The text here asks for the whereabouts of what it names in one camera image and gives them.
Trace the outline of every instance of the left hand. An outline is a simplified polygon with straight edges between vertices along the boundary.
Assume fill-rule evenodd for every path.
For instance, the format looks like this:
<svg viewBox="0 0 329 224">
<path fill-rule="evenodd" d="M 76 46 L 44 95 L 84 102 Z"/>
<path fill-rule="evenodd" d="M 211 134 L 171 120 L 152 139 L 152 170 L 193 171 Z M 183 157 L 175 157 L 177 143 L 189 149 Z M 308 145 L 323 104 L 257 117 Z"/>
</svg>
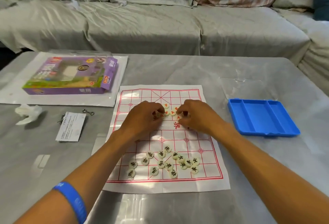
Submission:
<svg viewBox="0 0 329 224">
<path fill-rule="evenodd" d="M 144 137 L 157 129 L 162 122 L 162 117 L 154 119 L 156 110 L 165 113 L 165 109 L 160 103 L 141 102 L 130 110 L 119 130 L 129 135 L 131 141 Z"/>
</svg>

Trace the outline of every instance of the white tissue paper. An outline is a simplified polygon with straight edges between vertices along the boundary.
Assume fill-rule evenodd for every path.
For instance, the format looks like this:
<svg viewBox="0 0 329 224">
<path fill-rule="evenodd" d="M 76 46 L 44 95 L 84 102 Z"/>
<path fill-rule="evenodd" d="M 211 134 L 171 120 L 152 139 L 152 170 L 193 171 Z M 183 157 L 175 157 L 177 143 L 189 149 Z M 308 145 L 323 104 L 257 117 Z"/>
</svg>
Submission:
<svg viewBox="0 0 329 224">
<path fill-rule="evenodd" d="M 15 109 L 15 112 L 19 114 L 21 117 L 27 116 L 27 118 L 19 121 L 16 125 L 28 124 L 30 122 L 35 121 L 42 112 L 42 108 L 38 105 L 29 106 L 29 105 L 21 105 Z"/>
</svg>

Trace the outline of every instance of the right arm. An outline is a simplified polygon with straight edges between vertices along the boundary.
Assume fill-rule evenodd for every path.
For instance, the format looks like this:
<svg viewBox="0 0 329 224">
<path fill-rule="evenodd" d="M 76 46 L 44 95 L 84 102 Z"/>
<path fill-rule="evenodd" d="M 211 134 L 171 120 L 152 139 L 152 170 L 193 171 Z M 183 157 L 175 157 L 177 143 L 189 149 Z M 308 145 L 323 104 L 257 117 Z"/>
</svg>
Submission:
<svg viewBox="0 0 329 224">
<path fill-rule="evenodd" d="M 225 146 L 277 223 L 329 223 L 329 197 L 243 138 L 206 103 L 186 100 L 181 113 L 183 126 Z"/>
</svg>

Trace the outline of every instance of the human hand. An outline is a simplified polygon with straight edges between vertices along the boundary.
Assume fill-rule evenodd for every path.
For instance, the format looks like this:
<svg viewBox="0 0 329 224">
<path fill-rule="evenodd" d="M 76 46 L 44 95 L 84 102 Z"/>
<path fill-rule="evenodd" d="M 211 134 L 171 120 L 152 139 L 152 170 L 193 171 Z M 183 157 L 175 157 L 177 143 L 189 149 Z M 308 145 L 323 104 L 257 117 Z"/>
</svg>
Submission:
<svg viewBox="0 0 329 224">
<path fill-rule="evenodd" d="M 165 109 L 160 103 L 143 101 L 130 110 L 120 131 L 129 135 L 130 140 L 137 140 L 158 128 L 162 117 L 154 119 L 155 111 L 164 113 Z"/>
<path fill-rule="evenodd" d="M 208 135 L 213 135 L 217 128 L 227 124 L 208 104 L 200 100 L 186 100 L 176 113 L 183 113 L 184 117 L 178 122 L 185 128 L 190 127 Z"/>
</svg>

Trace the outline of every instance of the purple box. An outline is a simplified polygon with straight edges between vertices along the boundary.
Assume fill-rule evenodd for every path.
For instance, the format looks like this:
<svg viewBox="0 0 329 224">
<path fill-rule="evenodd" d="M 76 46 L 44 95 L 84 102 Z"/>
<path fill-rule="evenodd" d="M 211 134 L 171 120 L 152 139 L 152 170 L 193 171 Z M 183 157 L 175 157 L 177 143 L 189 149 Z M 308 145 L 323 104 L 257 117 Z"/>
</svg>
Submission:
<svg viewBox="0 0 329 224">
<path fill-rule="evenodd" d="M 51 57 L 26 82 L 30 95 L 102 94 L 118 68 L 113 57 Z"/>
</svg>

